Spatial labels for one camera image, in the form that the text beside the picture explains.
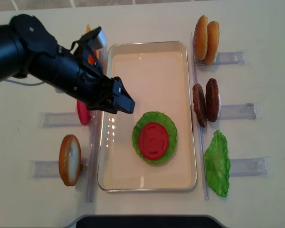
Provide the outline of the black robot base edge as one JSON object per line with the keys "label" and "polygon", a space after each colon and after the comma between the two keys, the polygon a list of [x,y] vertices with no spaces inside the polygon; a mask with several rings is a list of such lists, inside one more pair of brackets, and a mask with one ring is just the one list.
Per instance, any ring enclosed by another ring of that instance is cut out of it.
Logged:
{"label": "black robot base edge", "polygon": [[89,216],[77,228],[220,228],[215,220],[195,216]]}

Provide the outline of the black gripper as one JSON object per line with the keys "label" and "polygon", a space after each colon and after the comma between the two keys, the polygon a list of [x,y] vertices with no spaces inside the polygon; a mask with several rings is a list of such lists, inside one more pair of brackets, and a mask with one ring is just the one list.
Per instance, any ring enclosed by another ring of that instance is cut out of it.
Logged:
{"label": "black gripper", "polygon": [[35,58],[35,77],[83,102],[89,110],[132,114],[135,101],[120,78],[108,78],[97,60],[88,62],[89,51],[79,46],[72,54],[62,46],[55,57]]}

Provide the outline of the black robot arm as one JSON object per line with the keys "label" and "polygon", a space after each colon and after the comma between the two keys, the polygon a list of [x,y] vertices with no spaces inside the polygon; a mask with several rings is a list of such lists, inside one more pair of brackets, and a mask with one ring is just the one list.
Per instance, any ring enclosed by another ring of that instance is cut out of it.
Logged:
{"label": "black robot arm", "polygon": [[14,16],[8,25],[0,25],[0,82],[32,75],[83,102],[89,110],[131,114],[135,102],[121,78],[107,77],[98,59],[88,62],[105,45],[101,27],[66,49],[36,17]]}

